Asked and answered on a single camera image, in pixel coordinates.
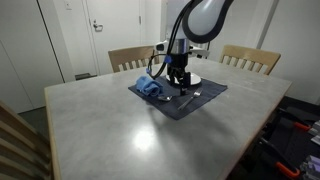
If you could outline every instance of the wooden chair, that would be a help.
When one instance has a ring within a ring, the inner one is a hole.
[[[109,57],[112,65],[113,72],[120,72],[119,65],[126,71],[127,65],[130,69],[134,69],[133,61],[135,62],[135,68],[147,66],[146,59],[149,59],[153,54],[157,54],[153,50],[153,46],[132,47],[125,49],[117,49],[109,51]],[[159,64],[158,56],[154,59],[154,64]]]
[[[0,179],[53,179],[49,141],[0,101]]]
[[[226,59],[227,65],[240,67],[241,69],[248,68],[249,71],[260,72],[265,65],[265,75],[269,75],[280,58],[279,53],[263,51],[259,49],[252,49],[241,46],[225,45],[220,57],[220,63],[224,63]]]

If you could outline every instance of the dark blue cloth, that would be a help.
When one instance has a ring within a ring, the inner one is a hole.
[[[137,80],[136,88],[139,92],[146,96],[157,97],[163,94],[162,84],[146,76],[141,76]]]
[[[180,96],[180,88],[178,85],[170,86],[168,80],[164,76],[158,77],[156,80],[163,85],[164,96],[173,96],[170,102],[160,101],[155,97],[144,96],[136,89],[135,85],[128,87],[128,89],[152,104],[164,115],[175,120],[179,120],[187,116],[188,114],[192,113],[202,105],[211,101],[213,98],[227,89],[227,86],[225,85],[217,84],[215,82],[201,78],[201,83],[190,86],[187,90],[188,94],[185,96]],[[187,101],[191,96],[193,96],[193,93],[199,87],[203,88],[201,96],[192,100],[192,102],[188,104],[183,110],[179,111],[178,107],[181,106],[185,101]]]

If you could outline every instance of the gray table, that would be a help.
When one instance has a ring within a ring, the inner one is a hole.
[[[57,179],[224,179],[291,82],[203,59],[228,89],[175,121],[128,90],[145,68],[45,89]]]

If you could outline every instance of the chair backrest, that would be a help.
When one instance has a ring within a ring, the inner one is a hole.
[[[129,65],[129,69],[139,68],[140,66],[145,67],[148,63],[146,62],[146,59],[157,54],[157,52],[154,51],[153,46],[117,49],[109,51],[108,53],[113,72],[120,72],[119,65],[122,66],[124,71],[128,69],[127,65]],[[158,56],[155,57],[154,64],[159,64]]]
[[[0,179],[53,179],[49,141],[0,101]]]
[[[220,63],[247,68],[249,71],[260,72],[266,66],[264,74],[269,75],[280,58],[279,53],[252,49],[247,47],[225,45],[220,57]]]

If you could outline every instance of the door handle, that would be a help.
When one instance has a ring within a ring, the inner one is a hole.
[[[103,30],[103,25],[97,24],[96,20],[93,21],[93,27],[94,27],[95,31],[97,31],[97,32],[100,32]]]

